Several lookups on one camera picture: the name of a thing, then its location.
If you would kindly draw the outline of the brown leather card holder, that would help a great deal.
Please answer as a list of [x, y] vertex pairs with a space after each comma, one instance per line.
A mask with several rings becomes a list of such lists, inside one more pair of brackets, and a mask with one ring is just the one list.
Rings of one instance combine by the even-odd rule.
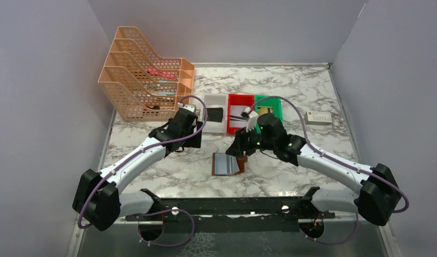
[[225, 153], [213, 153], [212, 175], [213, 176], [235, 176], [245, 172], [245, 164], [248, 157], [236, 158]]

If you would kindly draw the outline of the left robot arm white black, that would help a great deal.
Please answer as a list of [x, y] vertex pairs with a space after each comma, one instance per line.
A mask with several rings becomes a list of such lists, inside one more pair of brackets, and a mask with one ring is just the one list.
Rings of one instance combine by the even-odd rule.
[[161, 161], [170, 153], [185, 148], [200, 148], [203, 123], [198, 120], [196, 107], [188, 104], [173, 118], [150, 131], [148, 137], [131, 153], [113, 165], [98, 172], [88, 169], [81, 177], [72, 208], [79, 214], [78, 226], [83, 219], [99, 231], [108, 229], [118, 218], [147, 213], [154, 204], [154, 195], [123, 190], [143, 171]]

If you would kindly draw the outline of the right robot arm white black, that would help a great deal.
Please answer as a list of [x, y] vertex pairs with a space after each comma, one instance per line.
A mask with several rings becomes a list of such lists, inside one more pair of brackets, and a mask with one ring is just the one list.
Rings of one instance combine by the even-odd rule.
[[289, 134], [273, 114], [257, 118], [261, 132], [243, 127], [235, 132], [226, 154], [237, 158], [257, 150], [270, 150], [281, 161], [317, 171], [343, 184], [346, 190], [317, 190], [311, 202], [318, 211], [338, 210], [358, 213], [368, 222], [384, 226], [402, 194], [391, 169], [355, 163], [308, 143], [306, 138]]

